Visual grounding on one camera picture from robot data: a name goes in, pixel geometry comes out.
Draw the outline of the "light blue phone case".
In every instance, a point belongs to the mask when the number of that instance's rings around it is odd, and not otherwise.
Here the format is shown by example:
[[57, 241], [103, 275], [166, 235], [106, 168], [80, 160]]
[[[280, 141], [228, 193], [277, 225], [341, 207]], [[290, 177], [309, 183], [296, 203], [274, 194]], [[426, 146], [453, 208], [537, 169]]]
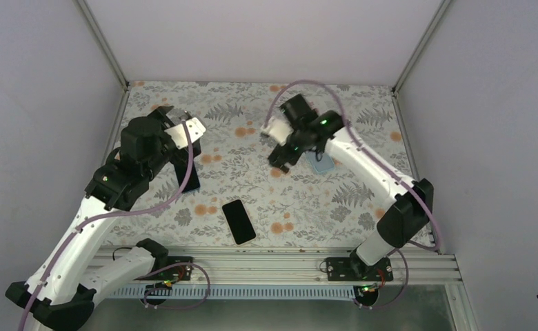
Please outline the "light blue phone case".
[[327, 154], [317, 154], [316, 152], [306, 152], [306, 160], [310, 167], [317, 173], [322, 174], [336, 168], [334, 161]]

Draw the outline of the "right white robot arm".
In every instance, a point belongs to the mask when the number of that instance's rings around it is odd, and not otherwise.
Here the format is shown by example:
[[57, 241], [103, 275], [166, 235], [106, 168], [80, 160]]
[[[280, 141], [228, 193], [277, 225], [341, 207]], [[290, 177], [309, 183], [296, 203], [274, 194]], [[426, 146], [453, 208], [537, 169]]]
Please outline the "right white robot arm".
[[268, 157], [272, 167], [288, 172], [303, 153], [315, 150], [342, 162], [383, 200], [383, 216], [374, 232], [349, 256], [347, 275], [368, 280], [383, 258], [430, 223], [433, 185], [393, 167], [358, 137], [342, 114], [333, 110], [318, 114], [301, 94], [283, 103], [280, 111], [284, 119], [270, 116], [261, 128], [277, 143]]

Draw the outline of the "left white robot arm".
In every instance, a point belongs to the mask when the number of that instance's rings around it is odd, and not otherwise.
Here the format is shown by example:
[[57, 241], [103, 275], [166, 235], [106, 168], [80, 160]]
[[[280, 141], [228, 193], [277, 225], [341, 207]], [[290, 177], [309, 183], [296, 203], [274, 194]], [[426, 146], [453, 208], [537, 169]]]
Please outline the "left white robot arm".
[[161, 106], [128, 122], [52, 253], [26, 281], [9, 285], [6, 297], [23, 310], [20, 330], [78, 330], [119, 288], [167, 273], [168, 251], [151, 239], [98, 270], [88, 266], [117, 221], [141, 215], [134, 204], [166, 165], [192, 167], [206, 127], [189, 114], [174, 122], [169, 111]]

